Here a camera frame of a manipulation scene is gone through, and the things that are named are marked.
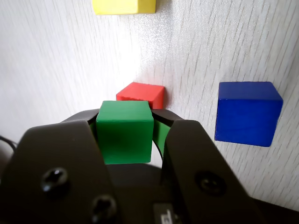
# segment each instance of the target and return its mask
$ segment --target screw head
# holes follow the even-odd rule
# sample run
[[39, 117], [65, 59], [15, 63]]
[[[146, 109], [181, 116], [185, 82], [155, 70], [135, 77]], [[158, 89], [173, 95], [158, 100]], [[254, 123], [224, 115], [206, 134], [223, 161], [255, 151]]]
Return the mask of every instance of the screw head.
[[42, 176], [41, 187], [44, 192], [54, 191], [68, 182], [68, 174], [64, 168], [53, 168]]
[[100, 195], [93, 200], [92, 223], [99, 224], [111, 221], [116, 212], [115, 199], [110, 195]]
[[225, 181], [210, 171], [198, 172], [195, 175], [195, 182], [199, 189], [211, 196], [222, 196], [226, 192]]

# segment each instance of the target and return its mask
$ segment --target yellow cube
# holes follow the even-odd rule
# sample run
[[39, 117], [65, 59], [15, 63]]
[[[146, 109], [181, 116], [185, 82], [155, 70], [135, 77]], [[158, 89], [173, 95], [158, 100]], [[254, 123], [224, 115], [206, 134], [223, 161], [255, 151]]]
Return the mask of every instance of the yellow cube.
[[156, 0], [93, 0], [96, 15], [155, 13]]

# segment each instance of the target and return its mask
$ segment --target wooden block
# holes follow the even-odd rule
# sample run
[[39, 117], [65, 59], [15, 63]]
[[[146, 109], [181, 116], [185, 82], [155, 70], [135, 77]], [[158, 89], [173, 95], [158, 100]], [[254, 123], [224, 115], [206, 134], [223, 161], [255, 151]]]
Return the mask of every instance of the wooden block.
[[116, 94], [116, 100], [144, 100], [151, 109], [163, 109], [164, 86], [131, 83]]
[[106, 164], [150, 162], [154, 119], [145, 101], [104, 101], [96, 119]]
[[96, 15], [155, 13], [156, 0], [93, 0]]
[[270, 82], [220, 83], [215, 140], [269, 147], [282, 106]]

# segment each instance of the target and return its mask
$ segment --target green cube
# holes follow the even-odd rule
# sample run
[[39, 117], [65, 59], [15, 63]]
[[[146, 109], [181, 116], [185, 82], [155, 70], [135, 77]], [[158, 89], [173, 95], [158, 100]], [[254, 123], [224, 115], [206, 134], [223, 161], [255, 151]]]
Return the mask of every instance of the green cube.
[[147, 101], [104, 101], [96, 127], [106, 164], [150, 162], [154, 119]]

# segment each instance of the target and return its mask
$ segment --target red cube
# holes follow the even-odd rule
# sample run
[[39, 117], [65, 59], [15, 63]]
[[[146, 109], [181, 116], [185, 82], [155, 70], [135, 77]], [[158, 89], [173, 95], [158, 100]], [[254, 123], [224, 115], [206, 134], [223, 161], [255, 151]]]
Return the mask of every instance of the red cube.
[[116, 94], [116, 100], [148, 101], [151, 109], [163, 109], [164, 86], [131, 83]]

